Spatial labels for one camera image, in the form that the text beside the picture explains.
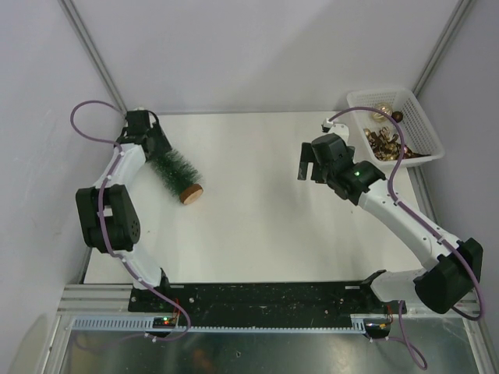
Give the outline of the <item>small green christmas tree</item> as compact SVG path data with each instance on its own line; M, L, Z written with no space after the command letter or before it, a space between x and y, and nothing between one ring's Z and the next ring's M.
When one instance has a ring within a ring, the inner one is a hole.
M201 174L176 149L158 154L148 163L163 186L182 205L190 205L203 194Z

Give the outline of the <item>white plastic basket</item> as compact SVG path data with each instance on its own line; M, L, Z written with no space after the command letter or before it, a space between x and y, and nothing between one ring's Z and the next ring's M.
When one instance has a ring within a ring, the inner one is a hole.
M386 102L392 106L393 111L400 111L403 114L402 121L395 127L389 120L381 123L375 122L371 117L373 113L371 111L353 111L350 113L352 123L357 126L361 133L363 157L379 168L392 168L396 161L379 161L370 148L364 135L364 129L377 131L386 126L391 132L398 135L398 130L401 130L405 145L414 152L426 154L426 157L404 159L402 167L420 166L426 162L441 159L445 155L444 147L434 127L410 90L401 86L384 86L377 89L352 91L347 94L346 98L351 108L374 108L377 103Z

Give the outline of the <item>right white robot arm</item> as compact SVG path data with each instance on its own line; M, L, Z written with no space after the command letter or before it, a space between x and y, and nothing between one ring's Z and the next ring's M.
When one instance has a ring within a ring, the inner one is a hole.
M420 300L439 314L480 283L483 248L477 240L460 240L414 210L397 194L382 170L369 161L354 162L355 149L335 133L301 146L298 178L325 184L383 223L412 251L421 269L384 271L359 293L367 312L379 312L394 300Z

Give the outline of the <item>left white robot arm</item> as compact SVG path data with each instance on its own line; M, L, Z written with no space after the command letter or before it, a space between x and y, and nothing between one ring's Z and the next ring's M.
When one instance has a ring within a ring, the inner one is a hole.
M76 192L83 239L119 261L133 286L147 289L145 302L161 312L171 305L172 292L165 288L165 272L140 242L140 219L128 188L148 161L172 147L157 116L144 108L126 113L126 124L112 145L111 160L101 177Z

